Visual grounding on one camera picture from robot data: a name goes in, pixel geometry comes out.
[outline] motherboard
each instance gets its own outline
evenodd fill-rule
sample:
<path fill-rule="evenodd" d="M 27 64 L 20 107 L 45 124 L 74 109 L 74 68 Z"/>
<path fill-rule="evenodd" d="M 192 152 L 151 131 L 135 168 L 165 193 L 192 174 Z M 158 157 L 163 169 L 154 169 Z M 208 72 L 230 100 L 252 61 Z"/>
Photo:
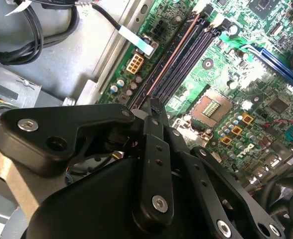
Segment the motherboard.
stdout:
<path fill-rule="evenodd" d="M 99 103 L 166 106 L 243 185 L 293 161 L 293 0 L 155 0 Z"/>

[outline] white cable tag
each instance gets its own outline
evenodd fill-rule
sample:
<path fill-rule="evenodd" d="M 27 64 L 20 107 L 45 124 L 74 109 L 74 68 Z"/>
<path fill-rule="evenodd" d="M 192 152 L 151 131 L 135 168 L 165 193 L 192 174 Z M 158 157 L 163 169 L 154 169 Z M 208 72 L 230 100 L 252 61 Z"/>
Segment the white cable tag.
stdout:
<path fill-rule="evenodd" d="M 135 45 L 138 49 L 143 51 L 148 56 L 150 56 L 154 50 L 153 47 L 146 44 L 141 38 L 139 38 L 125 26 L 121 26 L 119 34 L 122 35 L 125 39 L 127 39 L 129 42 L 131 42 L 133 45 Z"/>
<path fill-rule="evenodd" d="M 30 0 L 25 0 L 18 7 L 16 7 L 16 9 L 14 11 L 8 13 L 5 16 L 10 16 L 12 14 L 15 14 L 15 13 L 18 13 L 18 12 L 21 12 L 21 11 L 24 11 L 27 7 L 29 7 L 30 4 L 31 4 L 31 1 Z"/>

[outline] screw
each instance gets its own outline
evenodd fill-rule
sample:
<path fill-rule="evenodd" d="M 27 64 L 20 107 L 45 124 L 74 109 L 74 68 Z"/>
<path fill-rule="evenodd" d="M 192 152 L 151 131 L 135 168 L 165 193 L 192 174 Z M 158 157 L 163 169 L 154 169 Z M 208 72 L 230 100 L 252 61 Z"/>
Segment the screw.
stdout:
<path fill-rule="evenodd" d="M 154 123 L 155 125 L 158 125 L 158 122 L 155 119 L 151 119 L 152 123 Z"/>
<path fill-rule="evenodd" d="M 201 153 L 203 156 L 206 156 L 206 152 L 205 152 L 203 149 L 200 149 L 200 153 Z"/>
<path fill-rule="evenodd" d="M 136 146 L 137 146 L 137 144 L 138 144 L 138 142 L 137 142 L 137 141 L 133 142 L 133 143 L 132 143 L 132 147 L 136 147 Z"/>
<path fill-rule="evenodd" d="M 270 228 L 272 229 L 272 231 L 274 232 L 276 236 L 278 237 L 281 236 L 280 232 L 277 230 L 277 228 L 274 225 L 270 224 Z"/>
<path fill-rule="evenodd" d="M 130 116 L 130 113 L 128 111 L 121 111 L 122 114 L 124 114 L 125 116 L 129 117 Z"/>
<path fill-rule="evenodd" d="M 18 121 L 18 127 L 27 132 L 34 132 L 39 128 L 39 125 L 33 119 L 21 119 Z"/>
<path fill-rule="evenodd" d="M 177 131 L 176 129 L 175 129 L 175 130 L 173 130 L 173 133 L 174 133 L 174 135 L 175 135 L 175 136 L 180 136 L 180 132 L 179 132 L 179 131 Z"/>
<path fill-rule="evenodd" d="M 160 195 L 153 196 L 152 197 L 152 204 L 157 211 L 159 211 L 161 213 L 167 212 L 167 209 L 168 209 L 167 202 L 162 196 L 160 196 Z"/>
<path fill-rule="evenodd" d="M 230 238 L 232 235 L 231 229 L 229 226 L 222 220 L 217 221 L 217 227 L 220 230 L 220 232 L 226 237 Z"/>

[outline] hole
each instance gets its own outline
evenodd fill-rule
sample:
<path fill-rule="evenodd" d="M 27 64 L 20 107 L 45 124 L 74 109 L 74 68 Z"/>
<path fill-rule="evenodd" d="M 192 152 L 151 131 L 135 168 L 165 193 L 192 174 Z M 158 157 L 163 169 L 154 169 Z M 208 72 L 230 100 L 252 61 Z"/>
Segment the hole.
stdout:
<path fill-rule="evenodd" d="M 148 5 L 144 4 L 141 7 L 140 13 L 144 15 L 144 14 L 146 14 L 147 10 L 148 10 Z"/>
<path fill-rule="evenodd" d="M 228 233 L 228 228 L 225 225 L 222 226 L 222 229 L 224 232 Z"/>
<path fill-rule="evenodd" d="M 163 208 L 163 207 L 164 207 L 164 203 L 163 203 L 163 201 L 162 201 L 161 199 L 158 199 L 158 200 L 156 201 L 156 204 L 157 204 L 160 208 Z"/>
<path fill-rule="evenodd" d="M 50 137 L 47 139 L 47 146 L 56 152 L 62 152 L 67 149 L 67 142 L 60 137 Z"/>
<path fill-rule="evenodd" d="M 202 185 L 204 186 L 204 187 L 206 187 L 207 188 L 207 183 L 204 181 L 204 180 L 201 180 L 201 183 L 202 183 Z"/>
<path fill-rule="evenodd" d="M 258 225 L 258 227 L 261 229 L 261 231 L 262 231 L 262 233 L 264 234 L 264 235 L 266 235 L 267 237 L 269 237 L 271 234 L 270 234 L 270 231 L 267 229 L 267 227 L 265 227 L 263 224 L 261 224 L 261 223 L 258 223 L 257 224 Z"/>
<path fill-rule="evenodd" d="M 158 166 L 162 166 L 162 165 L 163 165 L 163 162 L 162 162 L 161 160 L 157 159 L 157 160 L 156 160 L 156 164 L 157 164 Z"/>
<path fill-rule="evenodd" d="M 25 122 L 21 124 L 22 127 L 26 127 L 26 128 L 32 128 L 33 127 L 33 122 Z"/>

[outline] blue ram slot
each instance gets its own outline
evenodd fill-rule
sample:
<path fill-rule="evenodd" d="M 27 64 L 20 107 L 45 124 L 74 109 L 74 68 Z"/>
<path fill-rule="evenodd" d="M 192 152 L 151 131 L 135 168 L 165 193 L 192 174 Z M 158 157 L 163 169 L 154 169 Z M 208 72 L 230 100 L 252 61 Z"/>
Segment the blue ram slot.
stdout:
<path fill-rule="evenodd" d="M 274 71 L 283 76 L 289 82 L 289 84 L 293 86 L 293 71 L 280 62 L 268 50 L 265 48 L 254 47 L 252 45 L 247 45 L 246 48 L 254 53 L 260 60 L 271 67 Z"/>

